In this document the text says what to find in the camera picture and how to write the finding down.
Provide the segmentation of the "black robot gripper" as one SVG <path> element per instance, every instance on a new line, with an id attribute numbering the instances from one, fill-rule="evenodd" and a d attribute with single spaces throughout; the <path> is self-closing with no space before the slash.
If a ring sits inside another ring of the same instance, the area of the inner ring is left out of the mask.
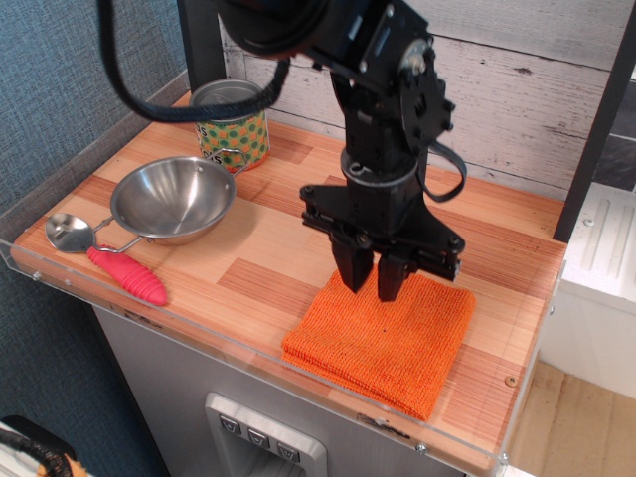
<path id="1" fill-rule="evenodd" d="M 416 168 L 399 177 L 369 170 L 346 175 L 347 184 L 300 190 L 303 224 L 329 236 L 343 283 L 358 292 L 378 263 L 378 294 L 393 302 L 408 277 L 421 269 L 454 280 L 465 241 L 426 206 Z"/>

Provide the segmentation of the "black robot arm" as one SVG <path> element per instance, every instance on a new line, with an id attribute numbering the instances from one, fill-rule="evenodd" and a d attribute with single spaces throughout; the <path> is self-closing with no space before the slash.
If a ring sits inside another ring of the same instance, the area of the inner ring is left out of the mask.
<path id="1" fill-rule="evenodd" d="M 454 104 L 437 75 L 426 21 L 402 1 L 222 1 L 218 12 L 247 52 L 288 61 L 303 55 L 330 72 L 345 118 L 342 186 L 308 185 L 306 226 L 326 233 L 344 284 L 371 273 L 385 302 L 424 270 L 453 279 L 465 243 L 426 207 L 452 192 L 427 188 L 427 157 L 459 171 L 462 158 L 439 138 Z"/>

